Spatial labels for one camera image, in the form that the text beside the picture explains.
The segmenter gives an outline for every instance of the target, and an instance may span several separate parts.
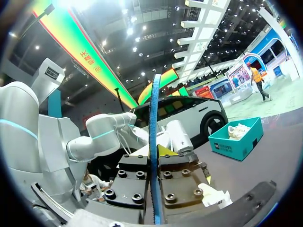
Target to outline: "white cylinder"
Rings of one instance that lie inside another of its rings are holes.
[[[194,149],[188,134],[178,120],[171,121],[166,126],[166,131],[172,140],[174,152],[180,154]]]

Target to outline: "metal rod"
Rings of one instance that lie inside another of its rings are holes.
[[[122,105],[121,97],[120,97],[120,94],[119,94],[119,88],[116,88],[115,91],[117,92],[117,95],[118,95],[118,99],[119,99],[119,103],[120,103],[122,112],[124,112],[124,108],[123,108],[123,105]]]

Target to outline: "teal plastic crate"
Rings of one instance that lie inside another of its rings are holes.
[[[239,123],[250,127],[250,130],[240,140],[230,140],[228,135],[228,126],[231,125],[235,127]],[[263,128],[261,118],[255,117],[229,122],[208,138],[213,152],[243,161],[254,149],[262,136]]]

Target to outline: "gray floor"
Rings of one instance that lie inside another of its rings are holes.
[[[254,93],[245,101],[225,108],[230,121],[251,117],[268,117],[286,113],[303,107],[303,79],[291,81],[289,77],[280,76],[273,86],[265,89],[272,97],[263,103],[260,93]]]
[[[273,129],[253,151],[237,161],[211,151],[209,142],[195,150],[200,161],[208,164],[218,190],[229,191],[233,201],[262,181],[273,180],[282,196],[290,186],[302,152],[303,124]]]

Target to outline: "signboard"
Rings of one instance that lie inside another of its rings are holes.
[[[201,98],[211,98],[214,99],[212,92],[209,87],[203,87],[195,91],[196,95]]]
[[[117,97],[115,89],[118,88],[122,102],[129,108],[137,107],[136,101],[101,56],[72,10],[64,7],[65,2],[66,0],[37,0],[33,4],[33,14],[38,17],[52,3],[54,10],[39,20],[44,29],[108,91]]]
[[[161,76],[159,89],[174,82],[177,79],[179,79],[179,77],[174,69],[170,69],[164,72]],[[151,89],[152,89],[152,83],[150,83],[140,94],[138,99],[139,105],[144,104],[151,97],[151,93],[152,93]]]

